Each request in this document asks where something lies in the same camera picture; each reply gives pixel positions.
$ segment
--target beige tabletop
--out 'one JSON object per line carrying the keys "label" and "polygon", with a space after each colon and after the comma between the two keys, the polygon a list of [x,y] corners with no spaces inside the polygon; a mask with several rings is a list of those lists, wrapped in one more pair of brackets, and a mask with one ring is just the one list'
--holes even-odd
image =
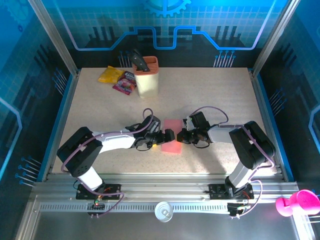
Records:
{"label": "beige tabletop", "polygon": [[[110,83],[98,82],[104,70],[81,70],[60,146],[83,126],[95,132],[110,132],[141,123],[145,108],[151,108],[163,121],[183,119],[197,108],[211,105],[223,109],[230,124],[253,120],[264,129],[247,68],[160,68],[159,95],[145,99],[138,96],[137,89],[128,96],[113,89]],[[203,113],[211,124],[225,120],[225,116],[214,109],[204,109]],[[214,143],[205,149],[184,144],[181,154],[161,152],[160,146],[145,152],[135,148],[107,151],[99,154],[93,167],[100,174],[228,174],[238,162],[232,144]],[[52,172],[60,173],[61,165],[57,157]]]}

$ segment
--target gear logo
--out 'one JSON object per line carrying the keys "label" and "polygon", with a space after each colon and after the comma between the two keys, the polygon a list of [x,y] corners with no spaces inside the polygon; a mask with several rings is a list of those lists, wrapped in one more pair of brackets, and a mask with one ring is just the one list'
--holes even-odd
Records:
{"label": "gear logo", "polygon": [[27,0],[1,0],[0,6],[6,6],[8,12],[18,24],[21,24],[28,18],[29,8]]}
{"label": "gear logo", "polygon": [[157,17],[162,15],[173,17],[174,14],[180,14],[180,10],[185,10],[186,5],[190,4],[190,0],[143,0],[142,4],[145,10],[149,10],[150,14],[155,13]]}

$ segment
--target blue edge strip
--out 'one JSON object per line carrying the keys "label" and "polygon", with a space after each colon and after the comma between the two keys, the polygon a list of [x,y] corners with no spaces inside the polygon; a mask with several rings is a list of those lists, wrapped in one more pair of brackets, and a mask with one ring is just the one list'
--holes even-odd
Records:
{"label": "blue edge strip", "polygon": [[265,86],[264,86],[264,84],[262,82],[262,78],[261,78],[260,74],[257,75],[257,79],[258,79],[258,83],[260,85],[262,96],[263,96],[263,99],[264,99],[264,102],[265,102],[265,105],[266,105],[266,110],[267,110],[267,112],[269,114],[269,117],[270,117],[270,120],[271,120],[271,124],[272,124],[272,127],[273,127],[275,138],[276,138],[276,141],[277,141],[279,149],[280,149],[280,154],[282,156],[284,169],[285,169],[286,174],[288,176],[289,182],[294,182],[295,181],[294,175],[293,175],[293,173],[291,171],[291,168],[290,168],[290,165],[289,165],[289,161],[288,161],[288,158],[287,158],[287,155],[286,155],[286,152],[285,152],[285,148],[284,148],[284,145],[282,143],[282,140],[281,140],[281,137],[280,137],[280,134],[279,134],[279,131],[278,131],[278,127],[277,127],[277,124],[276,124],[275,117],[272,114],[271,106],[270,106],[270,103],[269,103],[269,100],[268,100],[268,97],[267,97],[267,92],[266,92]]}
{"label": "blue edge strip", "polygon": [[56,135],[56,132],[58,130],[58,125],[59,125],[59,122],[60,122],[64,107],[65,107],[67,96],[69,94],[69,90],[70,90],[70,86],[71,86],[71,83],[72,83],[72,79],[73,79],[73,76],[70,74],[69,79],[68,79],[68,83],[67,83],[67,85],[65,87],[64,95],[63,95],[61,103],[60,103],[59,111],[58,111],[58,114],[56,116],[56,119],[55,119],[55,122],[54,122],[54,125],[53,125],[51,136],[50,136],[48,145],[47,145],[46,150],[45,150],[45,154],[44,154],[44,157],[43,157],[41,168],[40,168],[38,177],[36,179],[37,182],[41,182],[42,178],[43,178],[43,176],[45,174],[46,166],[47,166],[48,161],[49,161],[49,155],[50,155],[50,152],[51,152],[51,148],[52,148],[52,146],[54,144],[55,135]]}
{"label": "blue edge strip", "polygon": [[[68,93],[69,93],[69,90],[70,90],[70,86],[71,86],[71,83],[72,83],[72,78],[73,78],[73,76],[70,74],[70,77],[68,79],[68,84],[67,84],[66,89],[65,89],[66,90],[65,91],[66,94],[64,94],[64,96],[62,98],[62,101],[61,101],[61,104],[60,104],[60,108],[59,108],[58,114],[56,116],[54,125],[53,125],[53,129],[52,129],[51,136],[50,136],[50,139],[49,139],[49,142],[48,142],[48,146],[47,146],[45,154],[44,154],[44,158],[43,158],[43,162],[42,162],[42,165],[41,165],[41,168],[40,168],[40,171],[39,171],[37,182],[41,182],[41,179],[43,178],[43,176],[45,174],[46,165],[48,164],[48,161],[49,161],[49,154],[50,154],[52,145],[54,143],[54,138],[55,138],[55,135],[56,135],[56,132],[57,132],[57,129],[58,129],[58,125],[59,125],[59,121],[60,121],[63,109],[65,107],[67,96],[68,96]],[[258,74],[257,79],[258,79],[258,83],[259,83],[259,85],[261,87],[262,96],[263,96],[263,99],[264,99],[264,102],[265,102],[265,105],[266,105],[266,108],[267,108],[267,112],[268,112],[270,120],[271,120],[273,131],[274,131],[274,134],[275,134],[275,137],[276,137],[276,141],[277,141],[279,149],[280,149],[280,154],[282,156],[284,169],[285,169],[286,174],[288,176],[289,182],[293,182],[294,181],[294,176],[293,176],[293,173],[291,171],[291,168],[290,168],[290,165],[289,165],[289,162],[288,162],[288,158],[287,158],[287,155],[286,155],[286,152],[285,152],[285,148],[284,148],[284,145],[282,143],[282,140],[281,140],[281,137],[280,137],[280,134],[279,134],[279,131],[278,131],[276,120],[274,118],[274,115],[272,114],[272,110],[271,110],[271,106],[269,104],[269,100],[268,100],[268,97],[267,97],[266,89],[265,89],[265,86],[264,86],[264,84],[262,82],[260,74]]]}

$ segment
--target pink sponge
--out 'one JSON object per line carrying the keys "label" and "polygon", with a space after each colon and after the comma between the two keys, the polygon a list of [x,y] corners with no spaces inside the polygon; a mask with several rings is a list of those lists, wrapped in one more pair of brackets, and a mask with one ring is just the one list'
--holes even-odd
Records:
{"label": "pink sponge", "polygon": [[[182,130],[182,120],[181,119],[165,119],[164,127],[165,129],[172,129],[174,131],[175,139],[177,139],[177,134]],[[175,153],[181,154],[182,151],[182,143],[177,140],[173,140],[171,142],[166,142],[161,145],[161,151],[167,153]]]}

